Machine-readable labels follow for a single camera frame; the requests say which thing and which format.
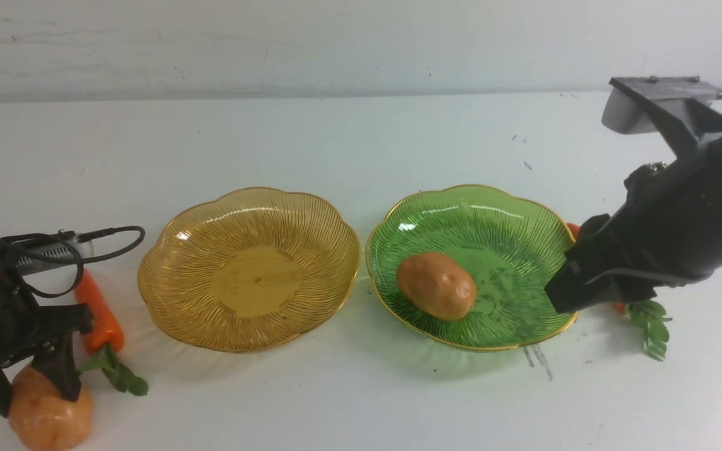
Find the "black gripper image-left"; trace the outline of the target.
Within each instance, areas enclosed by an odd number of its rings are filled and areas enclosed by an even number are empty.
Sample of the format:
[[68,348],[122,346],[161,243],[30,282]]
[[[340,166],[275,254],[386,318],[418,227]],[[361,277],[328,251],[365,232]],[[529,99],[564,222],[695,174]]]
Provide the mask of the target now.
[[42,294],[29,288],[26,275],[63,266],[76,267],[92,256],[80,235],[17,235],[0,240],[0,416],[8,418],[12,384],[4,369],[33,357],[40,372],[66,402],[77,402],[82,389],[73,354],[73,334],[89,332],[93,317],[85,306],[40,306]]

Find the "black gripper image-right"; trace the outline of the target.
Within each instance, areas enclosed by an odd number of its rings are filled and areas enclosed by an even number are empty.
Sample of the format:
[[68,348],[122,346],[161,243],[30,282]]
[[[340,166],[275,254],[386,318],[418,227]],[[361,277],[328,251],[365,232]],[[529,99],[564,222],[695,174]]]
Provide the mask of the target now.
[[722,136],[670,166],[637,168],[625,183],[624,205],[584,222],[545,286],[556,312],[641,303],[659,286],[698,283],[722,267]]

